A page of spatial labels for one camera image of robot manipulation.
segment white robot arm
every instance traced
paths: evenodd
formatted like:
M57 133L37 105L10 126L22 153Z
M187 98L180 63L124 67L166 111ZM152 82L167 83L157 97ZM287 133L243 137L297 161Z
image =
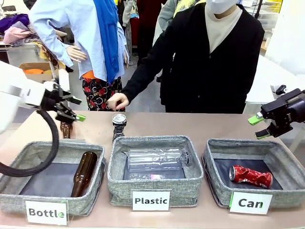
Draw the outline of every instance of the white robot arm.
M1 122L0 134L3 133L12 123L19 106L34 107L37 109L44 120L48 123L52 132L52 147L46 161L35 168L15 169L8 167L0 162L0 173L11 177L27 177L39 173L46 169L55 158L58 147L59 137L57 126L47 111L55 111L55 119L72 123L83 121L82 115L76 115L69 107L68 101L80 104L81 100L70 95L61 89L57 82L39 83L27 79L22 69L11 66L0 61L1 83L0 83L0 107Z

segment brown glass bottle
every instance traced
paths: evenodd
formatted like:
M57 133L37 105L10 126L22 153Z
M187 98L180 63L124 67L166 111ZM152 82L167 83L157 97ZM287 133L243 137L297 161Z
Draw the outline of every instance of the brown glass bottle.
M63 138L70 138L72 130L73 130L72 124L61 122L61 131Z
M96 161L97 155L94 152L88 151L82 155L80 164L74 175L74 186L71 197L82 196L82 193L90 183Z

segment mannequin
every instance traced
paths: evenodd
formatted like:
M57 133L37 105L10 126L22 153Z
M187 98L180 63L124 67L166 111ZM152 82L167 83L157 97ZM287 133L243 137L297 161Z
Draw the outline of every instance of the mannequin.
M264 37L261 23L236 0L206 0L174 17L122 93L108 100L127 106L173 57L161 82L166 112L241 114Z
M42 42L60 61L68 67L73 66L72 61L79 64L89 110L109 111L107 100L121 91L121 76L129 61L113 0L37 0L29 18ZM60 42L52 26L70 27L75 45Z

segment floral skirt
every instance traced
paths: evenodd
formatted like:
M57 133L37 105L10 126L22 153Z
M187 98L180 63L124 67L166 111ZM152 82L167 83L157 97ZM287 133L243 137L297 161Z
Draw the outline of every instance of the floral skirt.
M121 92L122 81L119 77L111 84L100 79L84 78L82 81L82 90L85 93L88 110L90 111L112 111L107 105L108 99L114 93Z

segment white table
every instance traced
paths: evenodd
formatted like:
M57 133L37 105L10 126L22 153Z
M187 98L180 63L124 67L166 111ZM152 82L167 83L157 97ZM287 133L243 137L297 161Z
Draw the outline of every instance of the white table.
M39 51L40 48L33 43L26 43L22 46L13 47L10 44L5 44L3 41L0 41L0 52L4 51Z
M287 86L288 91L296 88L301 90L305 89L305 80L293 75L286 69L260 55L254 82L247 95L244 114L256 114L261 110L261 105L274 101L275 98L271 90L271 85L282 84ZM304 135L305 130L302 127L289 147L291 152L296 150Z

